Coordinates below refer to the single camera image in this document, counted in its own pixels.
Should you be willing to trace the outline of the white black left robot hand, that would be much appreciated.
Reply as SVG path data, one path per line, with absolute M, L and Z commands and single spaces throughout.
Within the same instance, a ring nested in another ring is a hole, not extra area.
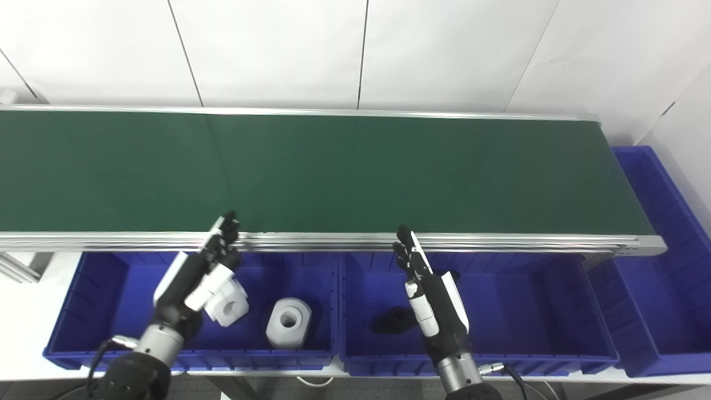
M 203 324 L 202 310 L 242 263 L 233 243 L 239 238 L 234 210 L 221 215 L 197 252 L 186 253 L 157 299 L 150 324 L 172 329 L 188 342 Z

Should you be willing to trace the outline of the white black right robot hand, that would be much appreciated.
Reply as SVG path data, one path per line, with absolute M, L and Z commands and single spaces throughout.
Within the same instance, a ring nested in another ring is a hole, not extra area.
M 398 226 L 397 238 L 396 262 L 406 273 L 405 291 L 432 364 L 471 353 L 469 319 L 452 274 L 432 270 L 417 236 L 406 225 Z

